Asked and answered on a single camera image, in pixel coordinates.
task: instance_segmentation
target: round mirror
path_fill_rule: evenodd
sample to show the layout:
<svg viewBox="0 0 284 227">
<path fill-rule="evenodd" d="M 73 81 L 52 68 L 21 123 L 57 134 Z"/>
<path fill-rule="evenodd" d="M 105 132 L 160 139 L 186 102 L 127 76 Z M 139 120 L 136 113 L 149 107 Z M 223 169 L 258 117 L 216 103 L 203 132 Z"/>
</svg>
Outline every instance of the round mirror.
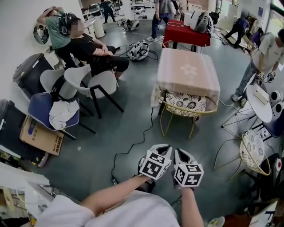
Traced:
<svg viewBox="0 0 284 227">
<path fill-rule="evenodd" d="M 45 25 L 37 23 L 34 27 L 34 38 L 39 44 L 46 44 L 48 41 L 48 30 Z"/>
</svg>

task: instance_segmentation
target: beige tablecloth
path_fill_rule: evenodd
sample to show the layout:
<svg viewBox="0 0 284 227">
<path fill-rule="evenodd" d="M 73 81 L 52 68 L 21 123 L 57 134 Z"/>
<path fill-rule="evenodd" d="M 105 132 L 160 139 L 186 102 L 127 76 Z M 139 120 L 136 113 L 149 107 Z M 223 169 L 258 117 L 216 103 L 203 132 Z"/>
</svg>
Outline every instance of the beige tablecloth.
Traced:
<svg viewBox="0 0 284 227">
<path fill-rule="evenodd" d="M 220 85 L 210 56 L 191 51 L 164 48 L 162 50 L 157 82 L 151 95 L 151 106 L 158 106 L 160 91 L 209 97 L 217 106 Z M 206 111 L 216 106 L 207 102 Z"/>
</svg>

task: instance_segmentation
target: white t-shirt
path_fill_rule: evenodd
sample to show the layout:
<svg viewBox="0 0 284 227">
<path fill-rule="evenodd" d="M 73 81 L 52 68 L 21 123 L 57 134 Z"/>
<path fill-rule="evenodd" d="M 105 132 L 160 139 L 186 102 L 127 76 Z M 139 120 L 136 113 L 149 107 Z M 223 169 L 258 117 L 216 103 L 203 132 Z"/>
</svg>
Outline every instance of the white t-shirt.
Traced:
<svg viewBox="0 0 284 227">
<path fill-rule="evenodd" d="M 264 64 L 262 71 L 268 74 L 276 62 L 284 64 L 284 48 L 278 47 L 273 34 L 267 34 L 261 42 L 259 49 L 253 52 L 252 61 L 259 69 L 260 54 L 264 54 Z"/>
<path fill-rule="evenodd" d="M 95 217 L 86 207 L 56 196 L 36 227 L 179 227 L 172 207 L 161 197 L 134 191 L 119 207 Z"/>
</svg>

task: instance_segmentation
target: gold metal chair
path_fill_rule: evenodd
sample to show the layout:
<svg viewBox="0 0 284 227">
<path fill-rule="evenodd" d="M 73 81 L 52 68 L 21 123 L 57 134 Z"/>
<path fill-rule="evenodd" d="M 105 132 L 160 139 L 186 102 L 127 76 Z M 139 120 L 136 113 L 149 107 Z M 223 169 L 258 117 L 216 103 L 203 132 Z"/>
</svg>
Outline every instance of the gold metal chair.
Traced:
<svg viewBox="0 0 284 227">
<path fill-rule="evenodd" d="M 193 132 L 194 124 L 195 124 L 195 121 L 197 120 L 197 118 L 217 111 L 216 103 L 214 101 L 212 101 L 209 97 L 206 97 L 206 100 L 210 100 L 214 104 L 214 107 L 215 107 L 211 111 L 194 111 L 194 110 L 191 110 L 191 109 L 184 109 L 184 108 L 181 108 L 181 107 L 178 107 L 178 106 L 174 106 L 172 104 L 167 103 L 164 100 L 164 98 L 161 96 L 161 93 L 159 94 L 159 99 L 165 104 L 163 111 L 161 113 L 161 118 L 160 118 L 160 125 L 161 125 L 161 130 L 162 130 L 163 136 L 165 136 L 167 134 L 174 114 L 178 115 L 178 116 L 182 116 L 182 117 L 192 117 L 193 123 L 192 123 L 191 131 L 190 131 L 190 134 L 189 134 L 189 137 L 188 137 L 188 139 L 189 139 L 192 132 Z M 164 132 L 163 127 L 162 127 L 162 116 L 163 116 L 164 110 L 167 110 L 167 111 L 172 113 L 171 117 L 170 117 L 170 121 L 167 125 L 165 132 Z"/>
<path fill-rule="evenodd" d="M 268 176 L 271 171 L 270 171 L 270 164 L 269 164 L 268 158 L 266 157 L 265 152 L 264 152 L 264 142 L 263 142 L 260 134 L 256 131 L 254 131 L 254 130 L 251 130 L 251 129 L 248 130 L 246 133 L 244 133 L 241 137 L 241 145 L 240 145 L 239 156 L 237 158 L 235 158 L 234 160 L 216 168 L 216 163 L 217 163 L 217 159 L 218 159 L 220 151 L 222 150 L 222 148 L 224 147 L 224 145 L 228 141 L 234 141 L 234 140 L 239 140 L 239 139 L 226 140 L 223 143 L 223 145 L 220 147 L 220 149 L 219 149 L 219 151 L 216 155 L 216 158 L 215 158 L 214 169 L 224 167 L 224 166 L 228 165 L 229 163 L 231 163 L 231 162 L 233 162 L 237 159 L 240 159 L 240 164 L 239 164 L 237 170 L 230 177 L 229 180 L 231 180 L 237 174 L 238 170 L 240 169 L 242 161 L 251 170 L 253 170 L 257 173 L 260 173 L 262 175 Z M 260 164 L 261 164 L 261 162 L 264 158 L 266 159 L 266 161 L 268 163 L 268 168 L 269 168 L 268 173 L 264 172 L 260 168 Z"/>
</svg>

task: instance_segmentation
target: chair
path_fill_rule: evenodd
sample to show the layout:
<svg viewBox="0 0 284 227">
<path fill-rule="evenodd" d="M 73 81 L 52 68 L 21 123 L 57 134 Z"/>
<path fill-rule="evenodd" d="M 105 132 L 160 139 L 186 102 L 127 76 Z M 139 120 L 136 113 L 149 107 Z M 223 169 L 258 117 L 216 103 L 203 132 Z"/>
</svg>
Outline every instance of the chair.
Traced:
<svg viewBox="0 0 284 227">
<path fill-rule="evenodd" d="M 81 87 L 81 81 L 86 75 L 90 75 L 91 67 L 86 65 L 80 68 L 69 68 L 64 73 L 64 78 L 80 93 L 93 99 L 97 114 L 102 118 L 97 98 L 106 96 L 121 112 L 124 110 L 110 96 L 117 89 L 117 81 L 112 71 L 105 71 L 95 75 L 88 82 L 88 87 Z"/>
<path fill-rule="evenodd" d="M 41 74 L 39 80 L 40 80 L 41 85 L 45 89 L 45 91 L 48 93 L 51 93 L 52 88 L 55 85 L 55 83 L 57 82 L 63 83 L 58 93 L 58 96 L 62 100 L 69 100 L 69 99 L 72 99 L 76 95 L 77 90 L 74 89 L 74 87 L 70 83 L 64 82 L 64 80 L 60 81 L 59 78 L 63 76 L 64 76 L 64 69 L 45 70 Z M 83 107 L 89 114 L 93 115 L 93 113 L 85 105 L 80 103 L 80 106 Z"/>
<path fill-rule="evenodd" d="M 216 163 L 217 163 L 217 159 L 218 156 L 220 154 L 220 151 L 222 150 L 222 148 L 224 147 L 224 145 L 228 142 L 228 141 L 235 141 L 238 139 L 231 139 L 231 140 L 226 140 L 223 145 L 220 147 L 216 158 L 215 158 L 215 162 L 214 162 L 214 169 L 217 168 L 221 168 L 225 165 L 228 165 L 229 163 L 237 160 L 237 159 L 241 159 L 240 160 L 240 164 L 237 168 L 237 170 L 235 171 L 235 173 L 233 174 L 233 176 L 230 177 L 229 180 L 231 180 L 238 172 L 238 170 L 240 169 L 241 166 L 241 162 L 244 162 L 244 164 L 250 168 L 251 170 L 260 173 L 262 175 L 268 176 L 271 172 L 270 170 L 270 164 L 269 161 L 265 155 L 264 152 L 264 142 L 262 141 L 262 138 L 260 136 L 260 134 L 254 130 L 248 130 L 246 133 L 244 133 L 242 135 L 241 138 L 241 145 L 240 145 L 240 150 L 239 150 L 239 157 L 235 158 L 234 160 L 219 166 L 216 168 Z M 268 170 L 264 171 L 261 167 L 260 164 L 262 162 L 262 160 L 266 158 L 267 164 L 268 164 Z"/>
<path fill-rule="evenodd" d="M 167 91 L 165 97 L 163 98 L 159 95 L 159 99 L 165 104 L 160 118 L 160 125 L 163 136 L 166 135 L 174 114 L 182 117 L 192 117 L 193 124 L 188 137 L 189 139 L 193 132 L 195 121 L 198 120 L 199 117 L 213 113 L 217 110 L 217 105 L 208 97 Z M 206 111 L 206 103 L 210 101 L 213 103 L 214 109 L 211 111 Z M 164 110 L 172 113 L 165 133 L 162 127 L 162 116 Z"/>
<path fill-rule="evenodd" d="M 260 125 L 253 127 L 252 129 L 257 129 L 262 126 L 259 130 L 266 128 L 270 133 L 270 136 L 265 138 L 263 141 L 270 139 L 271 137 L 278 138 L 284 134 L 284 111 L 282 111 L 280 117 L 275 120 L 271 120 L 269 123 L 262 122 Z"/>
<path fill-rule="evenodd" d="M 254 185 L 240 196 L 241 200 L 248 197 L 255 190 L 256 196 L 254 197 L 254 200 L 257 200 L 259 196 L 261 197 L 261 200 L 263 202 L 274 198 L 273 191 L 275 191 L 276 187 L 279 185 L 281 177 L 281 172 L 277 170 L 279 168 L 281 169 L 282 167 L 281 162 L 277 161 L 279 158 L 280 156 L 278 153 L 273 154 L 268 157 L 268 163 L 270 164 L 270 166 L 266 161 L 263 161 L 260 165 L 260 167 L 266 172 L 269 171 L 268 168 L 270 167 L 271 174 L 269 176 L 265 176 L 259 173 L 257 174 L 257 176 L 254 176 L 245 170 L 242 171 L 241 174 L 247 174 L 250 178 L 254 180 Z"/>
<path fill-rule="evenodd" d="M 44 92 L 44 93 L 38 93 L 34 94 L 31 97 L 30 104 L 28 106 L 28 114 L 34 118 L 36 121 L 50 129 L 51 131 L 56 131 L 52 127 L 52 125 L 49 123 L 49 112 L 52 109 L 53 106 L 53 100 L 50 95 L 50 93 Z M 79 124 L 83 128 L 89 130 L 92 133 L 96 133 L 95 131 L 91 130 L 87 126 L 81 124 L 79 122 L 79 110 L 76 112 L 76 114 L 71 117 L 67 122 L 66 122 L 66 128 L 74 126 L 76 124 Z M 67 137 L 75 140 L 76 138 L 72 136 L 70 133 L 66 132 L 65 130 L 60 130 L 64 135 Z"/>
</svg>

